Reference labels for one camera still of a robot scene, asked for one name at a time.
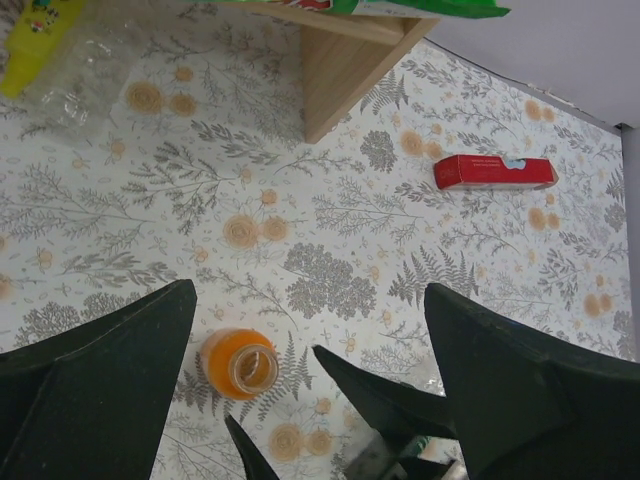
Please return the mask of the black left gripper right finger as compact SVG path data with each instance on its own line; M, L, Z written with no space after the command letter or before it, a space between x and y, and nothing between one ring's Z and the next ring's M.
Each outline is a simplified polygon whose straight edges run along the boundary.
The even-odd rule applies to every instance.
M639 366L431 283L425 318L472 479L636 479Z

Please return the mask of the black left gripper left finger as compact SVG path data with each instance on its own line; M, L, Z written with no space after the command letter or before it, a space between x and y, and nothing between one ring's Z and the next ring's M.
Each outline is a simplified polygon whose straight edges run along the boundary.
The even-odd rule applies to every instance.
M2 354L2 478L149 478L195 308L177 280Z

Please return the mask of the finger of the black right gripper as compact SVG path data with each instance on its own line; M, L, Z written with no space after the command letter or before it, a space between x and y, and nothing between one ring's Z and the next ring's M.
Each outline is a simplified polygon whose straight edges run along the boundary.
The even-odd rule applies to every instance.
M313 352L367 424L383 437L457 437L445 397L362 370L323 346L314 346Z
M279 480L276 472L241 425L231 415L226 415L224 422L240 454L246 479Z

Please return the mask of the orange juice bottle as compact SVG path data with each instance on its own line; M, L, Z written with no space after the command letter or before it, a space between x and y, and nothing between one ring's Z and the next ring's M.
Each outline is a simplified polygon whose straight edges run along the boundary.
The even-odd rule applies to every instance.
M233 400L252 400L273 387L279 375L274 345L252 329L215 331L201 346L200 363L209 384Z

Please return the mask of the clear water bottle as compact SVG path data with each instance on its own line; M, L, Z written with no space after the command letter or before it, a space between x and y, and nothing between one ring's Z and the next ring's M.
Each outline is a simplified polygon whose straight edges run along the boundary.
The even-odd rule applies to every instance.
M67 143L99 134L144 40L133 20L96 18L72 28L23 94L30 118Z

